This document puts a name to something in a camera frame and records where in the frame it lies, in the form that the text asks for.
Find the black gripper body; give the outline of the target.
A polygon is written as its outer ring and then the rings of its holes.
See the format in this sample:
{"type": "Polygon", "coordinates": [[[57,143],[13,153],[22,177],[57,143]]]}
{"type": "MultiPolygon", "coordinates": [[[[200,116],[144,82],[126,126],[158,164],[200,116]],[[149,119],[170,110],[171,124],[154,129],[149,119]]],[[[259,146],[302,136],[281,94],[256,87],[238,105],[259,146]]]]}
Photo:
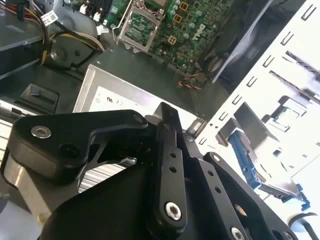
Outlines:
{"type": "Polygon", "coordinates": [[[131,166],[60,205],[42,240],[224,240],[204,183],[181,163],[131,166]]]}

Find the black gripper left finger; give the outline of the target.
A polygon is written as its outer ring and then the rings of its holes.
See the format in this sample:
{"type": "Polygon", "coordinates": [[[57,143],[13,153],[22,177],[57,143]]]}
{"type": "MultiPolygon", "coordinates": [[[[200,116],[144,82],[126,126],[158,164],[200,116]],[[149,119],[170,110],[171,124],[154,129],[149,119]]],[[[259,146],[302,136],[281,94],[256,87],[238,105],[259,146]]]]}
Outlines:
{"type": "Polygon", "coordinates": [[[66,201],[132,166],[183,165],[177,110],[161,103],[156,112],[158,124],[134,110],[23,117],[13,125],[1,173],[49,220],[66,201]]]}

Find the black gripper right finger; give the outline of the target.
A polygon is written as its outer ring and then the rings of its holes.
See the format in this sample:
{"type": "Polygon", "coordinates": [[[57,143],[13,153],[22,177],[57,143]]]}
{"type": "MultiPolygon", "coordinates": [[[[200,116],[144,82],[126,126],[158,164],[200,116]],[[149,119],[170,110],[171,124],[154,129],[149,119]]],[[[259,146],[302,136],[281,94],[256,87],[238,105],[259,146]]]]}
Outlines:
{"type": "Polygon", "coordinates": [[[295,240],[293,231],[215,152],[202,155],[195,140],[182,136],[184,166],[200,182],[217,240],[295,240]]]}

